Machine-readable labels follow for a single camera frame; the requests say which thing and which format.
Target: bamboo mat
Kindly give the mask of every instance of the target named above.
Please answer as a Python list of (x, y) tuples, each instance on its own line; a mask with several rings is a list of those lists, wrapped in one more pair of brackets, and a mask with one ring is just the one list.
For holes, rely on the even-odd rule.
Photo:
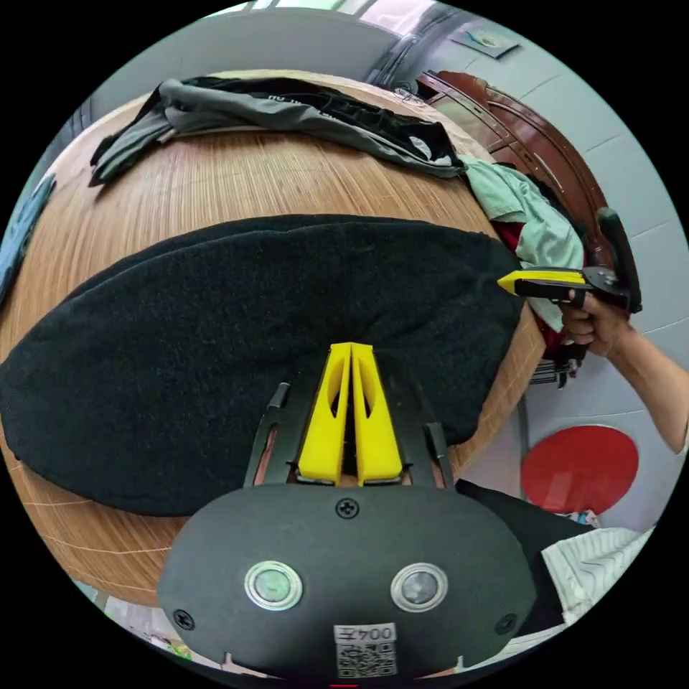
[[(398, 113), (440, 121), (458, 153), (491, 160), (476, 141), (429, 106), (373, 86), (292, 71), (222, 75), (268, 74), (331, 85)], [(423, 176), (292, 133), (207, 134), (173, 141), (151, 152), (112, 185), (87, 188), (93, 150), (104, 136), (131, 121), (145, 99), (94, 123), (52, 165), (57, 186), (0, 316), (0, 360), (94, 273), (155, 242), (207, 225), (261, 215), (350, 213), (426, 220), (495, 236), (458, 179)], [(479, 430), (469, 442), (451, 448), (455, 475), (511, 414), (543, 348), (533, 315), (525, 307), (484, 405)], [(0, 446), (31, 521), (69, 575), (122, 600), (156, 605), (161, 567), (185, 519), (141, 517), (84, 500), (18, 462), (3, 434)]]

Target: blue cloth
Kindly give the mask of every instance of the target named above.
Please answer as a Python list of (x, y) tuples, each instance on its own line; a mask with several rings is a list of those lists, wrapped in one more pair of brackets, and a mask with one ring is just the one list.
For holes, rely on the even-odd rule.
[(36, 222), (54, 188), (55, 175), (49, 174), (24, 202), (16, 220), (5, 231), (0, 244), (0, 308), (14, 284)]
[[(515, 252), (522, 268), (583, 268), (581, 239), (526, 175), (469, 156), (459, 158), (488, 220), (523, 223)], [(547, 299), (528, 301), (548, 326), (556, 332), (562, 330), (562, 313), (555, 304)]]

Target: qr code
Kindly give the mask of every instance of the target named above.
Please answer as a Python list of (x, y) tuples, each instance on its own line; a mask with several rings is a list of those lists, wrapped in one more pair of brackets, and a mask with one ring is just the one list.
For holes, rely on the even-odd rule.
[(352, 679), (396, 675), (395, 644), (338, 644), (337, 674)]

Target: window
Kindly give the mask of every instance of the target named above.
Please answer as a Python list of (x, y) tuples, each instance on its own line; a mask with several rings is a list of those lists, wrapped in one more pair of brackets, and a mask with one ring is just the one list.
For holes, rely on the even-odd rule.
[(207, 14), (207, 17), (217, 17), (218, 14), (227, 14), (228, 12), (241, 12), (248, 2), (243, 2), (241, 4), (235, 5), (234, 7), (228, 7), (227, 9), (221, 9), (219, 12), (213, 12), (213, 14)]
[(356, 14), (364, 5), (370, 5), (371, 0), (344, 0), (342, 5), (337, 8), (338, 12), (345, 14)]
[(276, 7), (301, 7), (303, 9), (332, 9), (339, 0), (278, 0)]
[(434, 4), (434, 0), (376, 0), (361, 20), (404, 35), (414, 30), (423, 13)]

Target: label sticker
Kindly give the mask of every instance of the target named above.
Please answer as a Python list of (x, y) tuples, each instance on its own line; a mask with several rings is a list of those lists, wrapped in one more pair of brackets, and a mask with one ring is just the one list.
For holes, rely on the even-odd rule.
[(336, 624), (337, 675), (340, 678), (397, 674), (395, 623)]

